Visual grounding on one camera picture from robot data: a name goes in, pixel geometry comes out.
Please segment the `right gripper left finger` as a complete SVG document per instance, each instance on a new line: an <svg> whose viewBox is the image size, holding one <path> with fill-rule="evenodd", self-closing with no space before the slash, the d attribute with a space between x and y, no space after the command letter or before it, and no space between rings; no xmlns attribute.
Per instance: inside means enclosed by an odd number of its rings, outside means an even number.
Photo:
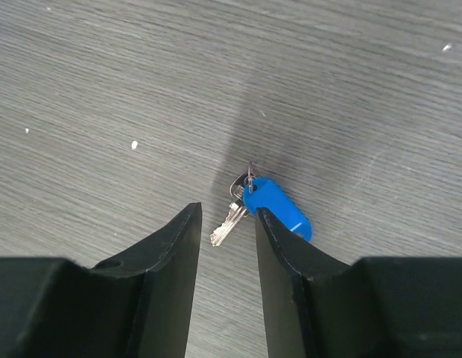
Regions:
<svg viewBox="0 0 462 358"><path fill-rule="evenodd" d="M202 207L91 268L0 257L0 357L183 357Z"/></svg>

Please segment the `blue tagged key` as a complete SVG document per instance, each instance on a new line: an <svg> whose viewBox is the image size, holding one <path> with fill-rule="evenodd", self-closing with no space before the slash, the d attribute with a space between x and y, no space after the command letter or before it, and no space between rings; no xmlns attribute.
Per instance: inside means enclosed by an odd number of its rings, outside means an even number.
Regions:
<svg viewBox="0 0 462 358"><path fill-rule="evenodd" d="M221 245L243 218L254 216L260 208L270 210L292 233L311 241L310 220L275 181L257 175L251 165L231 183L229 192L232 200L227 217L211 233L212 246Z"/></svg>

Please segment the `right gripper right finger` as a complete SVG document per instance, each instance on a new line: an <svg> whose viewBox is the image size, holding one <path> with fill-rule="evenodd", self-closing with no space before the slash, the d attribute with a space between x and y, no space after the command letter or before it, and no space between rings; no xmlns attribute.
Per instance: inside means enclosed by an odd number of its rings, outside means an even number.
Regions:
<svg viewBox="0 0 462 358"><path fill-rule="evenodd" d="M462 257L347 265L266 209L256 248L270 357L462 357Z"/></svg>

